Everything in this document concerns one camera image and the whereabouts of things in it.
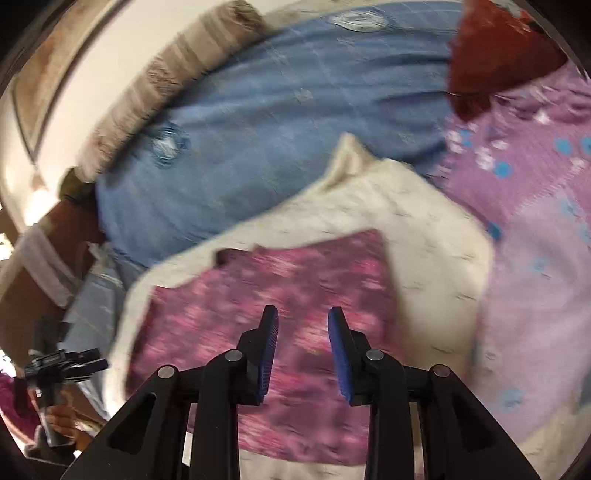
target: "pile of clothes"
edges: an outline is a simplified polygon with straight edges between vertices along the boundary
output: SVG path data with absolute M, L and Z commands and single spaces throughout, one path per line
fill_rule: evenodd
M 452 367 L 543 478 L 564 472 L 591 431 L 591 86 L 507 0 L 465 7 L 363 7 L 263 40 L 234 1 L 139 74 L 67 177 L 96 180 L 110 241 L 75 299 L 57 289 L 65 347 L 111 364 L 82 387 L 101 416 L 274 304 L 242 476 L 357 478 L 367 412 L 337 393 L 326 327 L 341 306 L 404 363 Z

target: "white cloth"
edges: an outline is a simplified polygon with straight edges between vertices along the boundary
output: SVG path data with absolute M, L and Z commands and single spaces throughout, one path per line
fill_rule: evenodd
M 292 248 L 369 228 L 381 231 L 398 294 L 407 359 L 467 371 L 478 300 L 493 249 L 480 224 L 410 168 L 379 161 L 345 134 L 322 179 L 269 212 L 149 270 L 131 288 L 109 356 L 103 397 L 115 414 L 153 286 L 176 287 L 213 266 L 221 248 Z M 361 478 L 363 467 L 285 462 L 241 451 L 243 478 Z
M 65 308 L 78 291 L 78 280 L 36 223 L 19 239 L 13 257 L 58 307 Z

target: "beige striped cloth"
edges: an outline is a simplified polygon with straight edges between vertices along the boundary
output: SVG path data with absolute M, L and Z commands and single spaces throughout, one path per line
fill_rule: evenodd
M 260 39 L 264 31 L 259 13 L 243 0 L 201 15 L 149 63 L 99 122 L 78 153 L 76 177 L 94 182 L 125 143 L 170 99 L 192 80 Z

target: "purple floral fabric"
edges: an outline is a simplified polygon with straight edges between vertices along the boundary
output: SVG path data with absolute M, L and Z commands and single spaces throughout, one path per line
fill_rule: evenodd
M 131 395 L 160 365 L 204 365 L 279 310 L 279 338 L 262 407 L 239 408 L 240 448 L 298 462 L 365 462 L 369 411 L 339 394 L 327 314 L 401 358 L 383 240 L 376 230 L 309 247 L 222 251 L 218 266 L 177 288 L 156 287 L 128 373 Z
M 567 63 L 446 137 L 434 179 L 497 241 L 472 388 L 520 442 L 591 368 L 591 85 Z
M 35 429 L 41 422 L 28 395 L 25 395 L 25 402 L 22 411 L 16 411 L 14 405 L 14 379 L 6 373 L 0 372 L 0 410 L 22 434 L 32 440 L 35 438 Z

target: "metal screw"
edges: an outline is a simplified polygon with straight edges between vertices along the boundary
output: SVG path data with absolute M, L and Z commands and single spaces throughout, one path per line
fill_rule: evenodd
M 226 360 L 229 362 L 238 362 L 242 358 L 242 352 L 240 350 L 230 350 L 226 353 Z
M 433 373 L 436 374 L 438 377 L 446 378 L 449 377 L 452 371 L 449 370 L 449 367 L 445 365 L 435 365 L 433 367 Z
M 369 358 L 370 360 L 373 360 L 376 362 L 376 361 L 384 358 L 384 352 L 382 352 L 381 350 L 378 350 L 377 348 L 372 348 L 371 350 L 368 350 L 367 352 L 365 352 L 365 356 L 367 358 Z
M 158 369 L 158 376 L 160 378 L 170 378 L 174 375 L 174 368 L 170 365 L 166 365 L 165 367 L 160 367 Z

